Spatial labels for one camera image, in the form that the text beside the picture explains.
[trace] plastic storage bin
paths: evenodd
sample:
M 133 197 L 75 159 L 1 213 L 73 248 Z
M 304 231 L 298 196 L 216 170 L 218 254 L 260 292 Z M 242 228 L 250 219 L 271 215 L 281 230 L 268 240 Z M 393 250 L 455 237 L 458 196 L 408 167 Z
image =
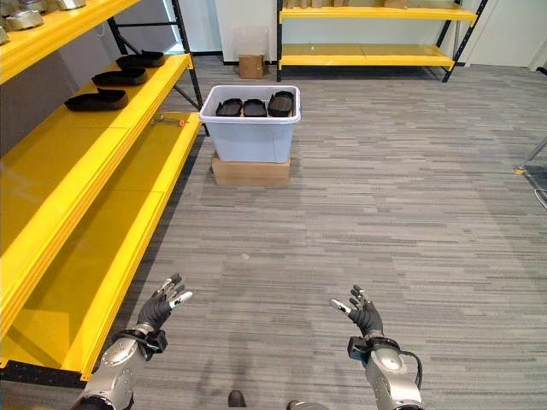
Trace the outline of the plastic storage bin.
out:
M 291 117 L 217 117 L 219 103 L 229 98 L 258 98 L 268 104 L 278 91 L 294 95 Z M 287 162 L 292 132 L 300 121 L 300 90 L 292 85 L 217 85 L 199 112 L 221 161 Z

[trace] yellow shelf panel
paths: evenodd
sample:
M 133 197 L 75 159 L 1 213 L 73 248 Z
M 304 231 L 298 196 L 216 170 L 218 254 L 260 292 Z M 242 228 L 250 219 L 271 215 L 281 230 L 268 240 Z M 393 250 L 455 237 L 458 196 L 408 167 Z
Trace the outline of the yellow shelf panel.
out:
M 279 20 L 284 19 L 415 19 L 415 20 L 455 20 L 477 19 L 475 13 L 462 9 L 452 2 L 414 2 L 407 9 L 389 7 L 307 7 L 302 9 L 282 9 Z
M 87 0 L 81 9 L 44 15 L 40 27 L 9 32 L 9 43 L 0 47 L 0 84 L 138 1 Z
M 283 66 L 441 66 L 452 59 L 434 45 L 284 44 Z
M 189 64 L 170 56 L 148 70 L 120 111 L 60 107 L 0 160 L 0 337 Z
M 146 128 L 19 312 L 1 366 L 17 360 L 89 379 L 200 126 L 198 113 L 166 116 L 185 126 Z

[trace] black cable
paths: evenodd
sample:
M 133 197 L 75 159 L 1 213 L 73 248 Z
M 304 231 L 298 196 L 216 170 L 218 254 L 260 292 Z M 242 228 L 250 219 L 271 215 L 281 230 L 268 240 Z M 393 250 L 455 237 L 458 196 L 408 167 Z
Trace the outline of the black cable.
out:
M 412 352 L 407 352 L 405 350 L 401 350 L 399 353 L 404 354 L 405 356 L 412 356 L 416 359 L 416 363 L 418 365 L 418 372 L 416 373 L 415 383 L 416 383 L 416 386 L 418 386 L 418 390 L 419 390 L 421 388 L 421 377 L 422 377 L 422 368 L 421 368 L 420 358 L 416 354 Z

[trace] clear plastic container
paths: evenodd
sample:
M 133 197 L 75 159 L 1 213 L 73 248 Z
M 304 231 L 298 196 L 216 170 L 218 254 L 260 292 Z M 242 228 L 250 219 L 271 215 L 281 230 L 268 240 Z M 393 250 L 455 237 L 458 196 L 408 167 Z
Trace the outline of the clear plastic container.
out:
M 263 26 L 247 26 L 235 30 L 234 60 L 239 56 L 264 56 L 268 58 L 268 29 Z
M 268 104 L 278 91 L 294 95 L 291 117 L 217 117 L 215 111 L 229 98 L 257 98 Z M 199 112 L 213 138 L 221 161 L 289 161 L 292 133 L 300 121 L 300 90 L 292 85 L 217 85 Z

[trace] cardboard box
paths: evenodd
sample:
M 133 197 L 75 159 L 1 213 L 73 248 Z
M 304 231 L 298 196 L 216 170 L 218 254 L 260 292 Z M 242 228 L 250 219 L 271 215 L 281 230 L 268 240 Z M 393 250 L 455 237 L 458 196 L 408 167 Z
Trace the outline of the cardboard box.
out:
M 213 155 L 213 174 L 217 185 L 283 187 L 289 184 L 291 160 L 275 162 L 227 162 Z
M 384 7 L 393 7 L 395 9 L 406 9 L 409 6 L 409 0 L 384 0 Z
M 242 79 L 261 79 L 264 72 L 264 56 L 239 56 L 239 77 Z

